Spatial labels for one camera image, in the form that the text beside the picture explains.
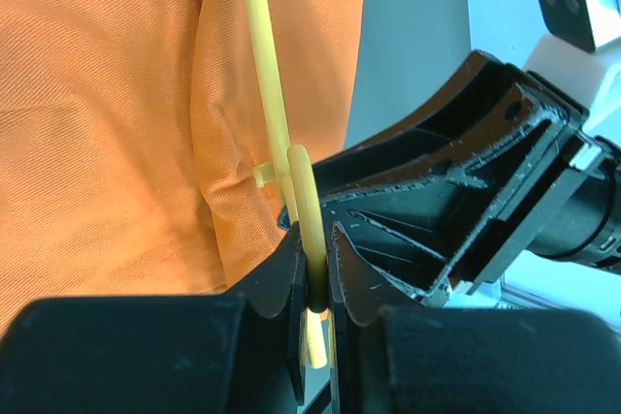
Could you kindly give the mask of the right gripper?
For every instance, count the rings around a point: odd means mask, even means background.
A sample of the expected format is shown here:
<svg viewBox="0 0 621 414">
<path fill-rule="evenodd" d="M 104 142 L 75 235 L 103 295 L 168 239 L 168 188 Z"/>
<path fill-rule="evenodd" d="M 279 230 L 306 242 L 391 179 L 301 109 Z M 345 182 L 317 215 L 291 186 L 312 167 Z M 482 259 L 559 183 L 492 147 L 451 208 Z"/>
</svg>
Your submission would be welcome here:
<svg viewBox="0 0 621 414">
<path fill-rule="evenodd" d="M 602 152 L 585 181 L 552 215 L 528 250 L 556 262 L 620 267 L 620 148 L 595 138 Z"/>
</svg>

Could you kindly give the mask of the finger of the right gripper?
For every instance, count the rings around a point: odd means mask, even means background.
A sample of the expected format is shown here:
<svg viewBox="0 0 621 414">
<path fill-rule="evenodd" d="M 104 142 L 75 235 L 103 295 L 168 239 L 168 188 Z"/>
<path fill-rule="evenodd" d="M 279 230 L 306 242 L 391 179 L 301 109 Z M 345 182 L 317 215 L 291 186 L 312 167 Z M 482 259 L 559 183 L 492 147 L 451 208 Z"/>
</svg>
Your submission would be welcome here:
<svg viewBox="0 0 621 414">
<path fill-rule="evenodd" d="M 472 52 L 418 110 L 317 163 L 327 224 L 420 303 L 495 280 L 572 194 L 587 111 L 543 77 Z"/>
</svg>

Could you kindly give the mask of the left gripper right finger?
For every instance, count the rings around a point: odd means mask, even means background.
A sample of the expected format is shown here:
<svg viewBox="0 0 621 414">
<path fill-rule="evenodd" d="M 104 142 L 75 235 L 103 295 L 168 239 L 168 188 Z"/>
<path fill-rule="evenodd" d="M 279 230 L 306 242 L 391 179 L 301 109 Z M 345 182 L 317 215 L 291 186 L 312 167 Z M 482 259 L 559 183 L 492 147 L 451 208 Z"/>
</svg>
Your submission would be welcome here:
<svg viewBox="0 0 621 414">
<path fill-rule="evenodd" d="M 328 242 L 337 413 L 616 413 L 620 345 L 592 314 L 427 308 L 340 224 Z"/>
</svg>

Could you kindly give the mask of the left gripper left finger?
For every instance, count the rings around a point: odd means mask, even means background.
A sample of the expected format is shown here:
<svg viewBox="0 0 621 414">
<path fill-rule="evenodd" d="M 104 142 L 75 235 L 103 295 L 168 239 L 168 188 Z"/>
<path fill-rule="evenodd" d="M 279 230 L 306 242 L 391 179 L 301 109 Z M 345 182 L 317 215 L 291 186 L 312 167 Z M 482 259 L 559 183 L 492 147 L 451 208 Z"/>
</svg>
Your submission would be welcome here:
<svg viewBox="0 0 621 414">
<path fill-rule="evenodd" d="M 28 304 L 1 341 L 5 413 L 293 413 L 306 260 L 292 227 L 219 295 Z"/>
</svg>

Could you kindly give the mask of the yellow hanger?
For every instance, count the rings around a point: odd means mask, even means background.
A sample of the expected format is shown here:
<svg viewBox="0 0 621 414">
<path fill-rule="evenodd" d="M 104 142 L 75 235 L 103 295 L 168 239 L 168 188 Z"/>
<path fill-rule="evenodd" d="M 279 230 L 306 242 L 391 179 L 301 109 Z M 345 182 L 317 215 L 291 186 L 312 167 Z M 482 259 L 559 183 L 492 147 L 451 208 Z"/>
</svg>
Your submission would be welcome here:
<svg viewBox="0 0 621 414">
<path fill-rule="evenodd" d="M 289 220 L 300 228 L 307 258 L 307 310 L 304 314 L 306 350 L 313 368 L 328 363 L 321 314 L 327 308 L 327 246 L 317 187 L 306 148 L 292 144 L 281 89 L 278 57 L 268 0 L 245 0 L 248 29 L 271 160 L 254 169 L 259 187 L 273 182 Z"/>
</svg>

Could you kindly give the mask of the orange trousers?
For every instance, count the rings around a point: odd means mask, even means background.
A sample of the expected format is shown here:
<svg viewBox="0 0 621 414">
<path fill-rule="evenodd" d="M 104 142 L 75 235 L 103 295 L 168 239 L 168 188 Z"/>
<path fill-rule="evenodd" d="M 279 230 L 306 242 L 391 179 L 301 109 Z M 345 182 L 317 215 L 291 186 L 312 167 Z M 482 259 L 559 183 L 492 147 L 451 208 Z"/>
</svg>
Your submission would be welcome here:
<svg viewBox="0 0 621 414">
<path fill-rule="evenodd" d="M 278 245 L 244 0 L 1 0 L 1 321 L 222 291 Z"/>
</svg>

